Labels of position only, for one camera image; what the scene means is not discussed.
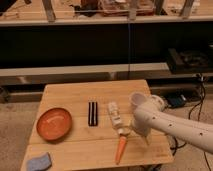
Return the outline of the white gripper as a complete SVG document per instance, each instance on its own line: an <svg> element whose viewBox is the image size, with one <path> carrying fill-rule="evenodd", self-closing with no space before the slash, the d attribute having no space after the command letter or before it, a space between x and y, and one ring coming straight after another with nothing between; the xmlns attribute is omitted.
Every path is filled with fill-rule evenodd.
<svg viewBox="0 0 213 171"><path fill-rule="evenodd" d="M140 135L147 144L150 144L150 129L147 125L142 125L136 120L132 120L129 125L124 126L124 135L128 137L131 132L135 132L136 134Z"/></svg>

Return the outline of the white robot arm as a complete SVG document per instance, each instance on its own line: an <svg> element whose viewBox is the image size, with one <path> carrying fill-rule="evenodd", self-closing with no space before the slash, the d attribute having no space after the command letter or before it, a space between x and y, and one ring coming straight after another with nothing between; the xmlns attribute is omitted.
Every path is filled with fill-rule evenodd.
<svg viewBox="0 0 213 171"><path fill-rule="evenodd" d="M147 137L155 129L213 154L213 125L164 113L166 104L157 95L135 92L129 100L133 111L131 128L138 135Z"/></svg>

